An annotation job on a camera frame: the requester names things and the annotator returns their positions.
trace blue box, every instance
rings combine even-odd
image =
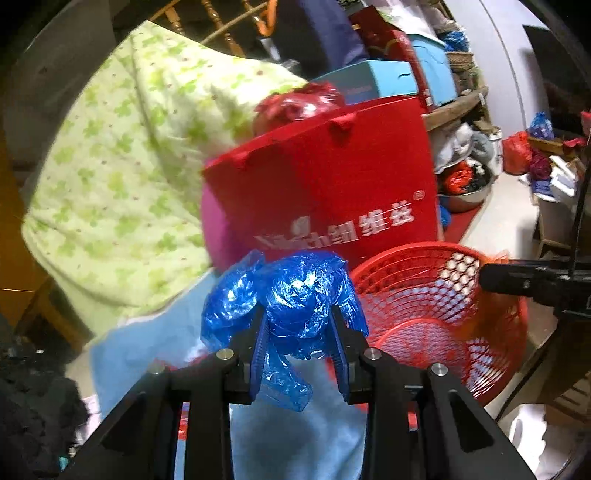
[[[407,61],[365,60],[318,77],[330,82],[348,105],[393,95],[416,95],[417,82]]]
[[[433,103],[442,106],[456,99],[456,84],[452,70],[445,55],[445,43],[441,40],[420,34],[408,34],[415,54],[431,91]]]

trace white container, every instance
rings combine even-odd
[[[492,174],[498,177],[503,171],[503,130],[499,129],[498,132],[490,134],[488,140],[492,142],[492,146],[495,149],[495,156],[489,162],[488,166]]]

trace white wall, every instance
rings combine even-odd
[[[548,111],[542,77],[523,25],[544,27],[519,0],[446,0],[464,26],[490,87],[488,106],[505,136],[526,129]]]

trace pile of clothes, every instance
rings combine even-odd
[[[7,321],[0,316],[3,331]],[[54,478],[87,412],[76,383],[32,344],[0,342],[0,478]]]

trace orange strap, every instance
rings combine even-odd
[[[275,22],[277,20],[277,0],[269,0],[267,10],[262,15],[267,16],[267,21],[261,20],[259,17],[253,17],[256,28],[263,37],[270,37],[275,31]]]

